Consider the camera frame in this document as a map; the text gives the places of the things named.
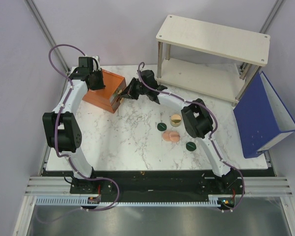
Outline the clear drawer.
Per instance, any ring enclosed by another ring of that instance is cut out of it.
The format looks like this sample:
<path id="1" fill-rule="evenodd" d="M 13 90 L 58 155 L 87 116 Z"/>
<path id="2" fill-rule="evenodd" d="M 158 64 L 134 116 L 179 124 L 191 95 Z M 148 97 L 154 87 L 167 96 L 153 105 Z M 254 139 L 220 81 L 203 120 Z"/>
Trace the clear drawer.
<path id="1" fill-rule="evenodd" d="M 125 89 L 126 85 L 124 84 L 120 84 L 116 90 L 113 92 L 113 94 L 110 97 L 110 102 L 113 103 L 117 97 L 119 96 L 120 93 L 122 93 L 122 91 Z"/>
<path id="2" fill-rule="evenodd" d="M 114 114 L 123 101 L 124 98 L 117 97 L 116 100 L 111 104 L 111 113 Z"/>

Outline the orange drawer box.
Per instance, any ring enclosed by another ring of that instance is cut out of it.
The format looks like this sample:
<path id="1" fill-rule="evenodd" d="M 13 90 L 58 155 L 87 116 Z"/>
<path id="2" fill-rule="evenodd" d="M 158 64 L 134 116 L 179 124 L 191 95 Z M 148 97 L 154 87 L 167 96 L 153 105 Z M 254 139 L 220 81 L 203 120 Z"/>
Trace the orange drawer box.
<path id="1" fill-rule="evenodd" d="M 110 97 L 120 84 L 126 85 L 125 78 L 121 75 L 102 69 L 105 88 L 89 90 L 83 97 L 83 101 L 96 107 L 111 112 Z"/>

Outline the dark green round compact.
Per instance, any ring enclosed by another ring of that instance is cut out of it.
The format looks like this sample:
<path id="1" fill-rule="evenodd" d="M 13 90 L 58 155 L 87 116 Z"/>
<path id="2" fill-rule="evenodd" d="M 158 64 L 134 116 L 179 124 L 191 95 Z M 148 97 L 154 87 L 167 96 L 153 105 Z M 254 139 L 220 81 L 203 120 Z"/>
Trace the dark green round compact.
<path id="1" fill-rule="evenodd" d="M 167 125 L 165 123 L 160 122 L 157 124 L 157 129 L 161 132 L 164 132 L 167 130 Z"/>

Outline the gold lid cream jar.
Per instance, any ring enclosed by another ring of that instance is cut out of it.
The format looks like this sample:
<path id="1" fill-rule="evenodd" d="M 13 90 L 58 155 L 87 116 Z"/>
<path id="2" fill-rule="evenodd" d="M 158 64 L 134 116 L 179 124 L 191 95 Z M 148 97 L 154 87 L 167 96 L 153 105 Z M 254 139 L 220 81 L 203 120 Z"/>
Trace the gold lid cream jar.
<path id="1" fill-rule="evenodd" d="M 178 127 L 181 125 L 182 118 L 180 115 L 174 114 L 170 117 L 170 119 L 171 126 Z"/>

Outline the pink powder puff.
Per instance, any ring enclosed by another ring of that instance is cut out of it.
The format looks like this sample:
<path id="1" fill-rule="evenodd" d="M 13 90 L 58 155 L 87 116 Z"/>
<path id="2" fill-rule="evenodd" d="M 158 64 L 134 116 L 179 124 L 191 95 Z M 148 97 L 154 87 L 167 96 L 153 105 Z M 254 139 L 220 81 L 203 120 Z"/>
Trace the pink powder puff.
<path id="1" fill-rule="evenodd" d="M 170 142 L 170 141 L 171 141 L 169 133 L 170 133 L 169 131 L 165 131 L 165 132 L 162 134 L 162 138 L 163 138 L 163 140 L 166 141 L 166 142 Z"/>
<path id="2" fill-rule="evenodd" d="M 180 134 L 176 131 L 169 132 L 169 140 L 173 143 L 177 143 L 180 141 Z"/>

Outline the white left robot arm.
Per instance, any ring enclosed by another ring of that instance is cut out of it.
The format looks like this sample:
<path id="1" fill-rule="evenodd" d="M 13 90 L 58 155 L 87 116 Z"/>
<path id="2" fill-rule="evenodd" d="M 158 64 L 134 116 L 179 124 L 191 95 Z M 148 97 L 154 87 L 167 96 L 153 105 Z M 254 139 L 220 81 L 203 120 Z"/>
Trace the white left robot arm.
<path id="1" fill-rule="evenodd" d="M 66 160 L 75 178 L 83 179 L 81 188 L 87 193 L 97 190 L 98 181 L 91 177 L 93 168 L 82 151 L 82 132 L 75 114 L 89 90 L 105 88 L 99 62 L 99 56 L 79 57 L 78 66 L 66 76 L 67 88 L 59 104 L 42 117 L 48 146 Z"/>

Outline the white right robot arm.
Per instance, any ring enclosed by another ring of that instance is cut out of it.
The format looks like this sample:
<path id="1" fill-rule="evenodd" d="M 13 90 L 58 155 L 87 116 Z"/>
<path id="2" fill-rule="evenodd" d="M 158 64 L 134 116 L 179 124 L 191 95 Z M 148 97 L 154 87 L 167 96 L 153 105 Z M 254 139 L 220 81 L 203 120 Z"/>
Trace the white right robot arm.
<path id="1" fill-rule="evenodd" d="M 139 72 L 139 78 L 133 78 L 130 84 L 119 93 L 126 99 L 137 100 L 140 95 L 146 95 L 152 102 L 180 109 L 186 132 L 192 138 L 198 139 L 205 151 L 216 177 L 215 187 L 220 193 L 228 193 L 236 181 L 236 170 L 226 163 L 221 149 L 216 143 L 214 132 L 217 120 L 205 106 L 203 100 L 187 101 L 172 93 L 166 86 L 159 85 L 152 70 Z"/>

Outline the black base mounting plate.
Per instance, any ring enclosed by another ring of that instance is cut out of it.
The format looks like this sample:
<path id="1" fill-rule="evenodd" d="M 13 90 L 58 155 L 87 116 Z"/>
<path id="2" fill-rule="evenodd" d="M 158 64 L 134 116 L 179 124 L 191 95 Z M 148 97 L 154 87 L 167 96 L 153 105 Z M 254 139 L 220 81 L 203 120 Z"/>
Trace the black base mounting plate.
<path id="1" fill-rule="evenodd" d="M 92 180 L 72 179 L 71 194 L 99 194 L 107 202 L 208 201 L 209 195 L 241 195 L 243 183 L 224 188 L 211 170 L 94 171 Z"/>

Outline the white two-tier shelf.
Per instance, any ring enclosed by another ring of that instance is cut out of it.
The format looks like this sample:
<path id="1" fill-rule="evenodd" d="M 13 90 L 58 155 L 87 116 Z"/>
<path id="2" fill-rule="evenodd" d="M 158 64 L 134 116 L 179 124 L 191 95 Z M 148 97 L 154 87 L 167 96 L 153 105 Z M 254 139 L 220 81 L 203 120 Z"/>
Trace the white two-tier shelf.
<path id="1" fill-rule="evenodd" d="M 270 36 L 168 15 L 156 35 L 157 79 L 234 106 L 268 63 Z"/>

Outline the blue file box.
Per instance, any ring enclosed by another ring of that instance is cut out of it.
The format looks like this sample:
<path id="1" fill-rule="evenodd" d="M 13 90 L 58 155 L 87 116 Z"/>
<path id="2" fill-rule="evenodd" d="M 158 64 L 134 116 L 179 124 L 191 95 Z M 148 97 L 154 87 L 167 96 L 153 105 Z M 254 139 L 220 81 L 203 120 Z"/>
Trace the blue file box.
<path id="1" fill-rule="evenodd" d="M 295 120 L 263 72 L 255 75 L 234 115 L 246 159 L 259 157 L 295 132 Z"/>

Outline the aluminium frame rail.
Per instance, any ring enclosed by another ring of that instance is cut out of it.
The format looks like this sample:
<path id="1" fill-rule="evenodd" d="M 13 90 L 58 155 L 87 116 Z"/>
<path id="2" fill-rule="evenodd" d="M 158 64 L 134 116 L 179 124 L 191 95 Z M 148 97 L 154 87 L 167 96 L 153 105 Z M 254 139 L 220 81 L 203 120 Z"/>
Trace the aluminium frame rail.
<path id="1" fill-rule="evenodd" d="M 245 177 L 246 197 L 291 197 L 285 177 Z M 62 177 L 30 177 L 26 196 L 71 196 L 70 186 Z"/>

